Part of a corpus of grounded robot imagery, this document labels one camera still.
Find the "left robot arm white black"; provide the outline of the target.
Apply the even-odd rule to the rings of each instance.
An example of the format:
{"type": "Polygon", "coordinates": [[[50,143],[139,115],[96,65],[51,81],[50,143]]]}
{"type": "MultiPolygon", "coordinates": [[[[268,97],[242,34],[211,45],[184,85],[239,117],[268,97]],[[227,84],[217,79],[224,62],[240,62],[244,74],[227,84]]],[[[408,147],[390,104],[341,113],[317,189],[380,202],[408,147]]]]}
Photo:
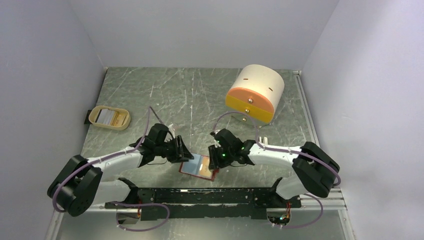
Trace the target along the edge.
{"type": "Polygon", "coordinates": [[[166,125],[156,123],[135,143],[122,150],[100,157],[71,157],[47,189],[53,207],[72,217],[81,215],[92,205],[103,203],[134,207],[140,202],[139,188],[124,177],[110,178],[143,167],[155,157],[169,163],[194,159],[180,135],[166,139],[170,133],[166,125]]]}

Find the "red leather card holder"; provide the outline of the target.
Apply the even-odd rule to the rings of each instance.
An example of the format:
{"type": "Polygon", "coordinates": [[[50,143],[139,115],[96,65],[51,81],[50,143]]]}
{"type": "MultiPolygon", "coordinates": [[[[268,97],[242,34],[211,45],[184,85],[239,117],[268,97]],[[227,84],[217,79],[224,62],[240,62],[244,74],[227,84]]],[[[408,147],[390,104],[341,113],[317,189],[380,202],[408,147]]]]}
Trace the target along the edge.
{"type": "Polygon", "coordinates": [[[190,175],[199,179],[203,179],[203,180],[207,180],[207,181],[211,181],[213,182],[216,174],[219,172],[218,169],[213,170],[213,177],[212,179],[206,179],[203,178],[199,175],[199,168],[201,166],[201,162],[202,162],[202,156],[206,156],[206,155],[201,155],[201,154],[192,154],[194,156],[194,159],[191,159],[189,161],[186,162],[182,162],[180,167],[179,167],[179,172],[182,174],[186,174],[186,175],[190,175]]]}

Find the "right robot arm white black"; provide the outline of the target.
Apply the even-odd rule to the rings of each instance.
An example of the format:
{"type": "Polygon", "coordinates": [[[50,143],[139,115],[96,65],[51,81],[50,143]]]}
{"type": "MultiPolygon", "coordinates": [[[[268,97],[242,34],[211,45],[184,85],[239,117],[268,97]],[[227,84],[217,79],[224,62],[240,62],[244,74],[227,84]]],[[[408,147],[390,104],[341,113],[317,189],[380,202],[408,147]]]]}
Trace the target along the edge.
{"type": "Polygon", "coordinates": [[[290,176],[280,177],[274,182],[269,199],[275,207],[282,207],[289,199],[303,194],[326,198],[330,190],[340,183],[340,166],[313,142],[287,147],[252,139],[242,141],[226,128],[212,131],[210,135],[215,140],[215,144],[208,147],[211,170],[237,162],[291,171],[290,176]]]}

